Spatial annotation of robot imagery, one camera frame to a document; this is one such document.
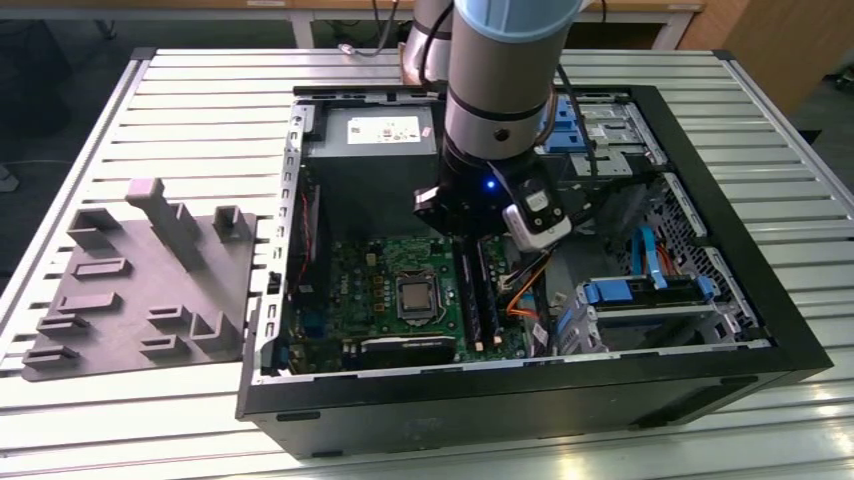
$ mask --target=metal mesh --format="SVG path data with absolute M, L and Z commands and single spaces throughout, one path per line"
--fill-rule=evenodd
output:
M 708 251 L 697 246 L 697 234 L 673 190 L 665 187 L 664 194 L 650 198 L 646 206 L 650 211 L 640 217 L 640 221 L 653 227 L 656 236 L 664 241 L 682 273 L 705 275 L 712 278 L 720 290 L 717 301 L 732 306 L 742 327 L 753 325 L 753 318 L 745 313 L 736 301 L 730 282 L 716 268 Z M 617 264 L 624 274 L 629 275 L 632 273 L 632 237 L 617 242 L 613 245 L 613 251 L 616 252 Z

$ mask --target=wooden cabinet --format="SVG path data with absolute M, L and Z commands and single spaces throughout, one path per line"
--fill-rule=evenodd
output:
M 785 113 L 853 46 L 853 0 L 709 0 L 680 43 L 730 50 Z

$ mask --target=cpu socket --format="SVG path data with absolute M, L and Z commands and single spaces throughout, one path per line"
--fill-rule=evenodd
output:
M 421 327 L 436 317 L 437 277 L 430 271 L 404 272 L 397 278 L 398 318 Z

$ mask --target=green motherboard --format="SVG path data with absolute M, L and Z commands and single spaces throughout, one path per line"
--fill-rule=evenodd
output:
M 485 256 L 494 282 L 509 271 L 504 240 L 494 238 L 484 243 Z M 400 298 L 406 286 L 412 286 L 410 298 Z M 430 285 L 430 304 L 436 308 L 417 319 L 408 318 L 408 306 L 422 302 L 418 289 Z M 500 320 L 505 322 L 504 312 Z M 314 370 L 347 370 L 337 362 L 341 351 L 333 345 L 351 339 L 408 335 L 442 335 L 457 340 L 456 362 L 521 358 L 526 347 L 522 327 L 509 327 L 502 332 L 502 343 L 476 351 L 468 344 L 464 313 L 452 240 L 449 238 L 409 237 L 375 239 L 365 242 L 335 243 L 330 283 L 330 302 L 323 315 L 310 322 L 323 322 L 323 342 L 310 347 Z

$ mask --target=slotted metal surface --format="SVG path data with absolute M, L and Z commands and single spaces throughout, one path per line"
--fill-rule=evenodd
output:
M 31 384 L 21 356 L 47 312 L 83 204 L 123 204 L 127 180 L 165 178 L 195 214 L 237 204 L 273 234 L 291 91 L 398 83 L 397 54 L 167 50 L 131 62 L 0 300 L 0 476 L 115 479 L 275 472 L 325 478 L 852 478 L 854 222 L 848 194 L 738 65 L 706 52 L 566 53 L 580 84 L 660 87 L 836 367 L 676 429 L 297 462 L 234 420 L 238 363 Z M 265 243 L 255 264 L 267 262 Z M 265 286 L 255 271 L 251 290 Z

